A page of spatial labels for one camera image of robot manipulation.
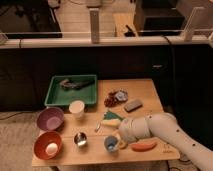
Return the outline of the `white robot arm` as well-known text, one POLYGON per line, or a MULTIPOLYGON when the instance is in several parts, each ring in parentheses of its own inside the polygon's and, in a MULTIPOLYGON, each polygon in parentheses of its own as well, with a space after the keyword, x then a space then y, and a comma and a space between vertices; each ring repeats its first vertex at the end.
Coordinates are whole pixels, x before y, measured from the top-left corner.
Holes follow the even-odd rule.
POLYGON ((213 151, 186 134, 170 113, 125 118, 119 126, 119 134, 128 144, 158 137, 184 153, 201 171, 213 171, 213 151))

